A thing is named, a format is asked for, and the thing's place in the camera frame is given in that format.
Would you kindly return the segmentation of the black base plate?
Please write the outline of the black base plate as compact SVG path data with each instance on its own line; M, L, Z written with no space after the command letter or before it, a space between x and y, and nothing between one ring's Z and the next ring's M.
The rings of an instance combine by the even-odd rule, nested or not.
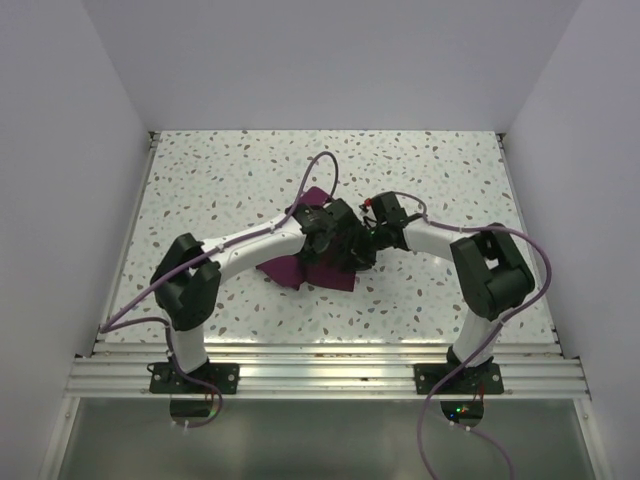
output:
M149 392L152 394L205 394L216 387L222 395L234 395L240 379L237 363L205 363L195 371L182 375L173 361L147 365L151 375Z
M416 393L429 394L453 370L453 363L418 363L413 365ZM500 366L488 360L476 367L465 367L445 380L437 394L443 395L501 395L505 392Z

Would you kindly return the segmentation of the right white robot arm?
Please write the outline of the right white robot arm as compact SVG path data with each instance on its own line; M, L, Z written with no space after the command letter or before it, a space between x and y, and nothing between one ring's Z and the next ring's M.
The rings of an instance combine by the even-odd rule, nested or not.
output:
M456 227L429 218L426 204L408 214L400 192L385 192L360 206L370 247L425 253L453 264L466 304L466 316L449 348L445 379L451 389L468 392L493 359L504 324L518 313L535 287L534 275L513 238L519 233L500 223Z

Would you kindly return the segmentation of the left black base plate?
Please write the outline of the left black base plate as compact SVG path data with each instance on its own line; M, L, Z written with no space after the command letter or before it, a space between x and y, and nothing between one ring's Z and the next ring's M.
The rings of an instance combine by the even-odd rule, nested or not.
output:
M216 387L222 395L234 395L240 379L237 363L205 363L195 371L182 375L173 361L147 365L151 375L149 392L152 394L205 394Z

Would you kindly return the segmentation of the purple cloth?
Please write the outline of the purple cloth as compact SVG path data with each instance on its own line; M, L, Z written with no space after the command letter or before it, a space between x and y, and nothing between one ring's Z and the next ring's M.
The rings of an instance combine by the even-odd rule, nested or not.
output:
M318 187L312 187L302 194L292 218L299 224L301 221L318 221L342 225L359 221L343 200L331 198L329 193ZM304 265L299 260L299 252L271 259L259 264L256 269L279 286L294 290L299 290L304 283L337 291L354 290L358 261L353 256L344 265L330 265L326 261Z

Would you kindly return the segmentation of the aluminium rail frame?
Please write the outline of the aluminium rail frame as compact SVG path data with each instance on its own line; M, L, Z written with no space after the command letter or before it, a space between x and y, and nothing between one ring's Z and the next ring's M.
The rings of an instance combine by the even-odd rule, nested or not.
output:
M152 151L110 312L143 291L178 235L253 227L300 186L352 206L398 191L409 212L426 204L443 223L521 225L491 131L165 130ZM449 262L391 250L351 293L284 289L245 271L222 287L204 337L212 361L239 366L242 398L403 399L415 364L444 359L464 312Z

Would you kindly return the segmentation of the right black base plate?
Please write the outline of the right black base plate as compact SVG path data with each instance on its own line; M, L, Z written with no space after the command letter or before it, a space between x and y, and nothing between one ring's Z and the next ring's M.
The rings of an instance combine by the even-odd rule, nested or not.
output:
M453 363L418 363L413 365L416 393L429 394L453 370ZM443 395L501 395L505 392L500 366L488 360L476 367L465 367L445 380L437 394Z

